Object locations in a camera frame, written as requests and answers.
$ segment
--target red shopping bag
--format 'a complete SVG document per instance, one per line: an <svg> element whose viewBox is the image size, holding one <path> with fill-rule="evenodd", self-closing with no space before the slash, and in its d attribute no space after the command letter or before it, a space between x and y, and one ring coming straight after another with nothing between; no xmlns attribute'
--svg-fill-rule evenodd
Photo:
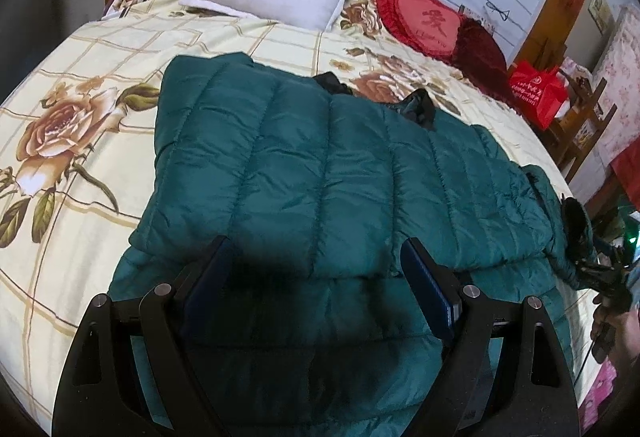
<svg viewBox="0 0 640 437"><path fill-rule="evenodd" d="M569 97L564 84L556 77L558 67L538 71L522 61L511 75L509 85L517 97L520 110L533 124L546 130L562 104Z"/></svg>

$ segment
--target teal puffer jacket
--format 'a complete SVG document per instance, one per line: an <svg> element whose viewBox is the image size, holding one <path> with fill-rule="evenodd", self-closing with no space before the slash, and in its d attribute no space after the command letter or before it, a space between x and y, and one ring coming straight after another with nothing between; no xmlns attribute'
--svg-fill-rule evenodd
<svg viewBox="0 0 640 437"><path fill-rule="evenodd" d="M402 433L441 365L399 266L407 237L489 296L542 298L571 364L548 179L483 127L439 110L434 126L244 54L167 67L155 191L110 294L143 295L229 236L240 255L190 355L232 435Z"/></svg>

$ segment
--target bed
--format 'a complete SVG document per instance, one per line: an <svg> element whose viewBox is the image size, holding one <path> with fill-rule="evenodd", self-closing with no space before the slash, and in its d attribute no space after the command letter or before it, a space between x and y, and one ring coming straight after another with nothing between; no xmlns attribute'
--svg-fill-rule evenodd
<svg viewBox="0 0 640 437"><path fill-rule="evenodd" d="M89 300L109 287L154 188L164 69L177 54L238 51L299 75L334 72L375 101L423 86L440 109L484 125L514 162L539 165L558 196L571 195L522 117L457 69L393 39L374 0L347 0L330 32L191 10L178 0L114 0L102 21L67 38L0 108L0 372L49 432L75 330ZM59 107L72 89L75 108ZM71 125L71 116L80 120ZM46 139L47 146L69 143L64 157L46 157L47 125L70 129L71 141ZM558 289L577 373L590 343L593 292L561 282ZM590 358L576 384L579 401L597 372Z"/></svg>

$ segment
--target metal pivot bolt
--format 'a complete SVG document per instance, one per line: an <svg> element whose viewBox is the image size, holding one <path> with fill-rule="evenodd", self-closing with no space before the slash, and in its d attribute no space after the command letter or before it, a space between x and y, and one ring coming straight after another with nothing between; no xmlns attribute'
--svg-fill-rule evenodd
<svg viewBox="0 0 640 437"><path fill-rule="evenodd" d="M154 287L154 293L157 296L166 296L171 292L171 285L168 283L159 283Z"/></svg>
<svg viewBox="0 0 640 437"><path fill-rule="evenodd" d="M91 300L91 305L93 305L94 307L102 307L107 303L108 299L109 297L105 295L105 293L101 292L100 294L94 296L94 299Z"/></svg>
<svg viewBox="0 0 640 437"><path fill-rule="evenodd" d="M533 309L540 309L542 307L542 300L537 296L529 296L527 298L527 303L533 307Z"/></svg>
<svg viewBox="0 0 640 437"><path fill-rule="evenodd" d="M462 288L462 292L471 298L478 298L478 296L480 296L480 290L474 285L466 285Z"/></svg>

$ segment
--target red heart pillow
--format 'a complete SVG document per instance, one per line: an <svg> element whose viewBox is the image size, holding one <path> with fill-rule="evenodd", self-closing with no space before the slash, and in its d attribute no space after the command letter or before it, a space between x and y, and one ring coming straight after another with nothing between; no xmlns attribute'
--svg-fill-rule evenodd
<svg viewBox="0 0 640 437"><path fill-rule="evenodd" d="M378 14L400 42L427 56L450 62L462 22L439 0L376 0Z"/></svg>

